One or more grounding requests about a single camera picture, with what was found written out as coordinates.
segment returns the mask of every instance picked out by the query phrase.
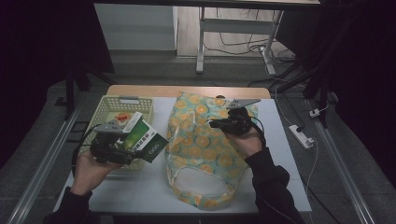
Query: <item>person's left hand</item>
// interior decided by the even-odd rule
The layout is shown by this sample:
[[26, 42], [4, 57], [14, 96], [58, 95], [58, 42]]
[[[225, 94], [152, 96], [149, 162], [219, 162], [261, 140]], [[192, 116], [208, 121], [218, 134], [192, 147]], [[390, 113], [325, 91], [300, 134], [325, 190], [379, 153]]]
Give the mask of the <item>person's left hand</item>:
[[90, 150], [78, 156], [75, 179], [70, 192], [77, 195], [86, 195], [96, 189], [112, 170], [118, 169], [122, 164], [99, 163]]

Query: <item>power strip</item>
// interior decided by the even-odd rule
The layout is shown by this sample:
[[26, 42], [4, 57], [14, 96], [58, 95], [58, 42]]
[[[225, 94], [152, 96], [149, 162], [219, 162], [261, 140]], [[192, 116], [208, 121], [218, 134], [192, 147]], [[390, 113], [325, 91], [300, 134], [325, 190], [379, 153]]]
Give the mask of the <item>power strip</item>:
[[297, 132], [297, 128], [297, 125], [289, 126], [289, 130], [293, 133], [293, 135], [297, 138], [301, 145], [305, 149], [311, 148], [314, 145], [314, 139], [307, 138], [303, 132]]

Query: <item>floor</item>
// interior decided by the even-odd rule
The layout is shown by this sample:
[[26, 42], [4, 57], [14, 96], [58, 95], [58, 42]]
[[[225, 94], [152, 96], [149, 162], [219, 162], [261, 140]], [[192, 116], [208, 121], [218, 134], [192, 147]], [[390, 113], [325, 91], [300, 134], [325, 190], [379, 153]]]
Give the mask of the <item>floor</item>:
[[[198, 11], [190, 8], [198, 17]], [[182, 29], [182, 19], [179, 20], [179, 28]], [[207, 44], [212, 44], [211, 48], [220, 48], [219, 40], [207, 39]], [[229, 87], [259, 87], [269, 88], [274, 85], [281, 85], [285, 82], [268, 77], [263, 68], [263, 61], [256, 54], [249, 57], [225, 57], [228, 54], [210, 55], [211, 51], [206, 51], [205, 72], [203, 75], [195, 73], [193, 45], [185, 46], [185, 53], [181, 53], [183, 47], [179, 39], [178, 56], [167, 52], [121, 52], [112, 51], [111, 56], [115, 66], [116, 74], [111, 76], [120, 84], [135, 85], [190, 85], [190, 86], [229, 86]], [[244, 41], [243, 35], [237, 40], [227, 39], [227, 41]], [[234, 49], [227, 46], [229, 51], [244, 50]], [[276, 72], [281, 74], [290, 66], [289, 63], [275, 63]], [[77, 92], [77, 99], [80, 100], [81, 109], [77, 115], [75, 123], [88, 122], [94, 109], [96, 108], [102, 95], [106, 94], [108, 85], [102, 80], [89, 76], [92, 87], [87, 92]], [[357, 215], [353, 200], [347, 193], [345, 185], [340, 175], [337, 173], [334, 162], [330, 155], [330, 150], [326, 147], [319, 134], [317, 121], [309, 117], [309, 111], [317, 106], [317, 99], [306, 101], [302, 96], [305, 83], [295, 86], [286, 91], [285, 94], [273, 93], [272, 98], [278, 103], [279, 115], [282, 118], [285, 134], [290, 142], [294, 159], [298, 165], [299, 172], [305, 183], [309, 183], [308, 199], [313, 208], [310, 214], [303, 214], [306, 223], [372, 223], [364, 222]], [[40, 117], [36, 120], [31, 131], [25, 136], [14, 156], [7, 165], [0, 170], [0, 223], [7, 223], [12, 211], [20, 200], [23, 192], [28, 186], [35, 169], [40, 164], [47, 150], [51, 148], [53, 139], [64, 126], [65, 109], [56, 106], [59, 97], [65, 97], [65, 85], [60, 82], [49, 88], [48, 101], [42, 109]], [[327, 108], [328, 131], [332, 135], [334, 143], [337, 145], [348, 171], [354, 183], [359, 189], [363, 200], [367, 204], [370, 214], [375, 222], [381, 224], [391, 224], [396, 222], [396, 191], [382, 174], [378, 165], [371, 157], [356, 135], [349, 130], [343, 121], [334, 111], [336, 100], [329, 97]], [[311, 150], [305, 150], [299, 142], [288, 131], [291, 124], [304, 126], [304, 133], [315, 138], [317, 145]], [[81, 133], [70, 132], [61, 146], [59, 156], [50, 167], [46, 181], [40, 188], [36, 199], [24, 223], [40, 223], [43, 216], [52, 211], [70, 172], [70, 158], [76, 143], [71, 140], [79, 139]], [[113, 223], [111, 216], [102, 215], [102, 223]], [[189, 220], [188, 223], [198, 223], [199, 220]]]

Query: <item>gray floor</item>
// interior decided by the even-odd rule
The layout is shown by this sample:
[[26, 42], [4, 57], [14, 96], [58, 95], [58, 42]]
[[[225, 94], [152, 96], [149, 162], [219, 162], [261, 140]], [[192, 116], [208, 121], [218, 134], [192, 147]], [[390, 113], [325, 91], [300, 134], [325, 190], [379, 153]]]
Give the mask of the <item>gray floor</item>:
[[[265, 79], [264, 82], [254, 84], [252, 87], [267, 88], [274, 81], [265, 75], [262, 59], [205, 58], [204, 74], [196, 75], [193, 58], [178, 58], [173, 54], [113, 51], [112, 59], [116, 75], [111, 77], [120, 84], [135, 85], [246, 87], [250, 81]], [[276, 71], [280, 73], [288, 66], [289, 64], [276, 65]], [[78, 94], [79, 97], [84, 97], [77, 121], [91, 119], [101, 96], [106, 94], [108, 88], [108, 85], [100, 79], [92, 76], [90, 79], [91, 90]], [[327, 207], [340, 223], [361, 223], [351, 199], [334, 169], [328, 150], [318, 134], [315, 122], [308, 115], [310, 107], [302, 97], [303, 89], [302, 86], [296, 86], [286, 91], [288, 98], [285, 98], [283, 94], [272, 95], [272, 97], [277, 99], [284, 112], [284, 116], [281, 118], [285, 133], [290, 141], [290, 148], [299, 172], [305, 181], [312, 171], [318, 153], [318, 160], [309, 182], [309, 188], [312, 191], [308, 192], [313, 212], [311, 216], [303, 214], [304, 219], [307, 223], [311, 223], [311, 221], [312, 223], [337, 223], [325, 210]], [[9, 219], [46, 150], [50, 148], [57, 132], [61, 130], [64, 124], [65, 110], [64, 107], [54, 106], [54, 103], [58, 97], [64, 96], [65, 87], [62, 82], [49, 89], [48, 101], [43, 107], [40, 117], [21, 142], [14, 156], [0, 171], [0, 223], [6, 223]], [[310, 104], [316, 106], [315, 99], [310, 101]], [[395, 223], [396, 191], [394, 187], [382, 174], [364, 145], [340, 120], [334, 107], [335, 101], [331, 99], [327, 109], [329, 132], [367, 202], [375, 223]], [[304, 133], [317, 140], [318, 146], [314, 149], [303, 149], [288, 131], [290, 123], [302, 125], [297, 115], [304, 121]], [[67, 139], [78, 138], [79, 133], [70, 133], [67, 137]], [[49, 172], [24, 223], [40, 223], [43, 216], [52, 210], [70, 172], [71, 153], [76, 145], [75, 143], [64, 143], [60, 155]], [[103, 223], [112, 223], [111, 217], [103, 216]]]

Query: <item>white tabletop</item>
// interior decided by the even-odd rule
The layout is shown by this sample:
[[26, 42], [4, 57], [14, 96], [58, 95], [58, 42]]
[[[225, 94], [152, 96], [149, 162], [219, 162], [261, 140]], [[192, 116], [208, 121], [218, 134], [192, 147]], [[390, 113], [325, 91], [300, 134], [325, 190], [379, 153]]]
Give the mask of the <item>white tabletop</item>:
[[[176, 98], [153, 97], [152, 126], [162, 136], [166, 136], [167, 122]], [[295, 206], [300, 212], [311, 211], [306, 198], [304, 186], [299, 176], [296, 163], [290, 151], [289, 142], [277, 113], [274, 100], [264, 99], [256, 104], [259, 107], [259, 120], [265, 129], [267, 146], [276, 165], [283, 166], [290, 173], [288, 190], [291, 192]], [[90, 209], [94, 212], [110, 214], [200, 214], [200, 213], [257, 213], [255, 191], [252, 187], [252, 173], [247, 169], [242, 176], [233, 201], [226, 207], [204, 211], [183, 203], [168, 186], [165, 174], [165, 157], [163, 152], [153, 163], [146, 163], [141, 171], [115, 171], [93, 191]], [[73, 176], [69, 176], [64, 187], [71, 186]]]

